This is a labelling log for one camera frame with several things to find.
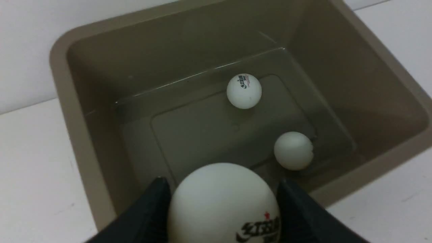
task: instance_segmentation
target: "ping pong ball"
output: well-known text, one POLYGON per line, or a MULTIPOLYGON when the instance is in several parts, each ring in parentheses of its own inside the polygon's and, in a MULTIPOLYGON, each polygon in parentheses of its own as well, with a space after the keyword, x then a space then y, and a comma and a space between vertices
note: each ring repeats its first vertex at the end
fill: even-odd
POLYGON ((239 109, 249 109, 261 99, 260 81, 250 74, 239 74, 233 77, 226 88, 226 95, 231 104, 239 109))
POLYGON ((302 170, 309 166, 314 157, 314 146, 308 137, 299 132, 282 134, 274 144, 276 160, 285 169, 302 170))
POLYGON ((201 167, 174 192, 168 211, 170 243, 277 243, 276 197, 257 174, 230 163, 201 167))

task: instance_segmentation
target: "white surface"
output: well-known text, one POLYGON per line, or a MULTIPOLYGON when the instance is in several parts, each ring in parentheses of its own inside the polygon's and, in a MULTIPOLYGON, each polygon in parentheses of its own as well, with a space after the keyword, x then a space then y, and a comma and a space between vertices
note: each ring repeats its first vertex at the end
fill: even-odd
MULTIPOLYGON (((0 0, 0 113, 55 95, 48 53, 61 33, 156 2, 0 0)), ((357 13, 431 95, 432 1, 357 13)), ((329 211, 374 243, 430 241, 431 160, 428 150, 329 211)), ((0 116, 0 166, 0 242, 77 243, 95 233, 58 100, 0 116)))
POLYGON ((314 158, 314 146, 304 134, 291 131, 282 134, 274 144, 274 156, 285 169, 302 170, 314 158))
POLYGON ((171 243, 237 243, 236 234, 248 243, 269 242, 277 235, 274 227, 265 235, 268 224, 255 222, 279 219, 276 197, 267 183, 253 171, 236 164, 216 163, 201 167, 188 175, 172 196, 168 214, 168 240, 171 243), (242 226, 251 223, 244 234, 242 226))
POLYGON ((0 116, 0 242, 95 234, 58 99, 0 116))
POLYGON ((239 109, 250 109, 261 99, 260 81, 250 74, 234 76, 226 88, 226 95, 231 104, 239 109))
POLYGON ((0 0, 0 114, 57 97, 48 63, 66 31, 172 0, 0 0))
MULTIPOLYGON (((356 12, 432 95, 432 1, 392 0, 356 12)), ((432 150, 329 211, 373 243, 432 241, 432 150)))
POLYGON ((373 6, 390 0, 344 0, 353 10, 373 6))

